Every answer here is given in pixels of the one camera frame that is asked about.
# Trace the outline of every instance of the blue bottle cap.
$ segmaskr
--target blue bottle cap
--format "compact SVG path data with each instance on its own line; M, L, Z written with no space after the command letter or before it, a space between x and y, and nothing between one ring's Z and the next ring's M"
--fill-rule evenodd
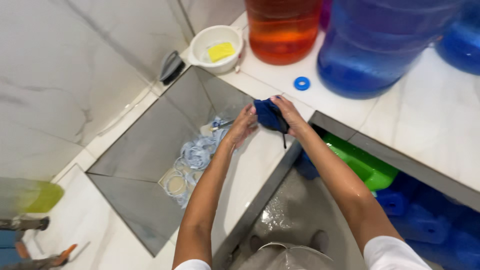
M298 77L295 79L293 86L299 91L305 91L310 87L310 80L307 77Z

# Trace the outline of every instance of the white sleeve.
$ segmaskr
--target white sleeve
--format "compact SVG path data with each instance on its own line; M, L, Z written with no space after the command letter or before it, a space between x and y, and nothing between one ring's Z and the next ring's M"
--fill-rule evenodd
M432 270L407 243L391 236L370 239L363 257L369 270Z
M198 259L191 259L179 264L175 270L211 270L210 266Z

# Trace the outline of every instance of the yellow sponge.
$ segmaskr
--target yellow sponge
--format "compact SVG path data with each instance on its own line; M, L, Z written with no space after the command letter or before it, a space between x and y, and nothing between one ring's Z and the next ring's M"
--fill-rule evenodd
M235 49L230 42L220 43L208 49L208 55L212 63L235 54Z

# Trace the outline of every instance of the forearm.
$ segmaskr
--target forearm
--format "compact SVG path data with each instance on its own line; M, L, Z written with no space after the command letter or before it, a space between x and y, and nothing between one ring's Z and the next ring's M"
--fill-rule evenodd
M173 269L189 259L212 264L211 232L234 145L223 140L193 190L180 224Z
M402 240L363 181L311 127L304 127L298 139L342 211L362 253L365 244L376 236Z

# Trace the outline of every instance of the blue cloth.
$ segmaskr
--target blue cloth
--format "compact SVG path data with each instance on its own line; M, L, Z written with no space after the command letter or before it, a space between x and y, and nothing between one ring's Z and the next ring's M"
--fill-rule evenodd
M270 99L253 101L255 108L257 109L258 122L264 127L280 131L283 136L283 146L286 149L285 134L288 133L290 126L282 116L282 112Z

